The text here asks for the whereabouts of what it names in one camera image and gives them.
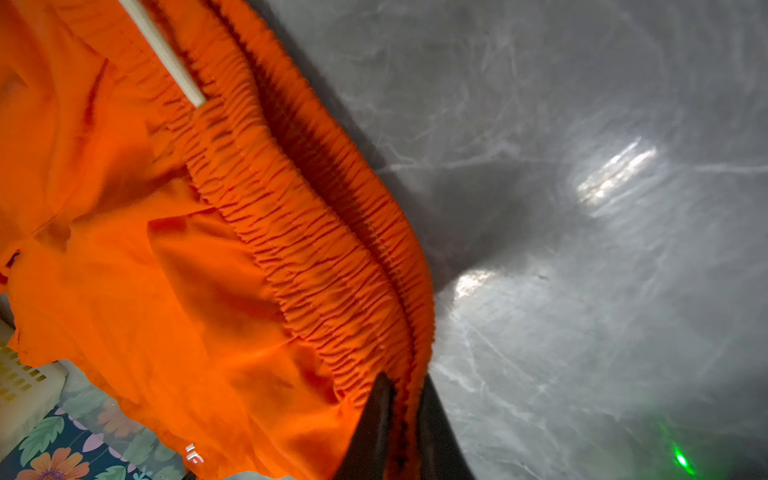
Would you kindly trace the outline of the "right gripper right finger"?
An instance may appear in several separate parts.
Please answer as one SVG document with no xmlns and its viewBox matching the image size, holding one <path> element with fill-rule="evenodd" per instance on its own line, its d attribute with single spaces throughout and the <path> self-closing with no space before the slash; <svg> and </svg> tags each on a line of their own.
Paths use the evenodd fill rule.
<svg viewBox="0 0 768 480">
<path fill-rule="evenodd" d="M 418 444 L 422 479 L 474 480 L 430 376 L 421 394 Z"/>
</svg>

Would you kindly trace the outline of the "orange shorts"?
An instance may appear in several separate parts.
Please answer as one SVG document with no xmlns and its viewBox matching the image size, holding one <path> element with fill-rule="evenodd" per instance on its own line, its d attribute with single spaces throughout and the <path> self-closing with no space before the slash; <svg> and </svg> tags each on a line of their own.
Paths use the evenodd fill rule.
<svg viewBox="0 0 768 480">
<path fill-rule="evenodd" d="M 379 374 L 420 477 L 426 259 L 244 1 L 2 3 L 1 290 L 201 479 L 332 478 Z"/>
</svg>

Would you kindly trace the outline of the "white plastic laundry basket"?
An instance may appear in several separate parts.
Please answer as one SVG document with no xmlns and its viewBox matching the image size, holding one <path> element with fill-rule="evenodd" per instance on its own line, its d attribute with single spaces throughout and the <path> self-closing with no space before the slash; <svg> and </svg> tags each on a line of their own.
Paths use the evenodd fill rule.
<svg viewBox="0 0 768 480">
<path fill-rule="evenodd" d="M 58 363 L 24 365 L 8 343 L 11 327 L 1 322 L 1 459 L 59 402 L 67 370 Z"/>
</svg>

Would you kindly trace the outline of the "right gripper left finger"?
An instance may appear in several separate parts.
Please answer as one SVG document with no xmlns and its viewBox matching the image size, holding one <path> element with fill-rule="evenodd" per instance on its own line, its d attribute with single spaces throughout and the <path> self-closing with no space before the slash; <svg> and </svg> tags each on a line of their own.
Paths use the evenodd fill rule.
<svg viewBox="0 0 768 480">
<path fill-rule="evenodd" d="M 347 452 L 334 480 L 382 480 L 388 461 L 395 388 L 384 373 L 376 376 Z"/>
</svg>

